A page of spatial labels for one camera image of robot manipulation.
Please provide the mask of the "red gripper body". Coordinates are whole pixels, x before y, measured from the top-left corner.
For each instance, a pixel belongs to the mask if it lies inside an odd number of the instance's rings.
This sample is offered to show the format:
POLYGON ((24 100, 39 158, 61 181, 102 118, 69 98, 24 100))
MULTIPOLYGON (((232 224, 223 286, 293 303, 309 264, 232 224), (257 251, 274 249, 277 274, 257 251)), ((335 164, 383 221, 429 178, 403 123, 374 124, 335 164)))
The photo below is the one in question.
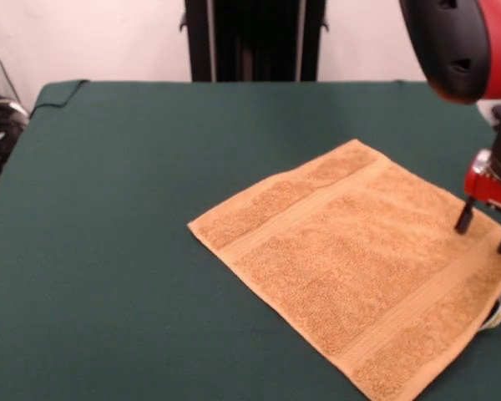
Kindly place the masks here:
POLYGON ((481 149, 473 158, 464 181, 466 194, 501 210, 501 180, 490 168, 491 151, 481 149))

